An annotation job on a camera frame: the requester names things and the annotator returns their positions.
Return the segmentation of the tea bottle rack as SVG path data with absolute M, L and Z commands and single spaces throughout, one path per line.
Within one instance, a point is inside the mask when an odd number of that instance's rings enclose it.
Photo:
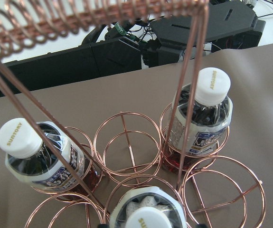
M 39 122 L 38 126 L 88 188 L 94 191 L 101 178 L 80 147 L 53 122 Z M 7 169 L 19 181 L 37 191 L 86 193 L 26 119 L 11 119 L 0 128 L 0 148 L 6 154 Z
M 183 164 L 184 171 L 188 170 L 198 157 L 213 153 L 219 140 L 225 136 L 233 110 L 233 103 L 227 95 L 230 86 L 228 74 L 219 68 L 207 67 L 199 71 Z M 166 128 L 164 132 L 170 136 L 163 163 L 174 173 L 179 171 L 190 87 L 190 84 L 182 87 L 172 129 Z

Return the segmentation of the tea bottle white cap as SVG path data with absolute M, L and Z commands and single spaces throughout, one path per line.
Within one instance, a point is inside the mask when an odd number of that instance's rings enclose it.
M 186 228 L 181 204 L 157 186 L 127 191 L 110 214 L 111 228 Z

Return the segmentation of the tea bottle far rack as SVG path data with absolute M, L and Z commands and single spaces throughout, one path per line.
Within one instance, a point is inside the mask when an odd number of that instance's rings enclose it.
M 225 136 L 233 110 L 233 103 L 227 95 L 230 86 L 228 74 L 219 68 L 207 67 L 199 71 L 183 164 L 184 171 L 188 170 L 198 157 L 213 153 L 219 140 Z M 164 132 L 170 136 L 163 163 L 174 173 L 179 171 L 190 87 L 190 84 L 182 87 L 172 129 L 166 128 Z

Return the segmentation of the tea bottle near rack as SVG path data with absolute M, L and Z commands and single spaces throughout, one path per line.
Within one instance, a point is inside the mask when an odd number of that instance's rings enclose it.
M 101 178 L 80 147 L 53 122 L 39 122 L 38 126 L 88 188 L 94 191 Z M 0 128 L 0 148 L 6 154 L 7 169 L 19 181 L 37 191 L 86 193 L 26 119 L 11 119 Z

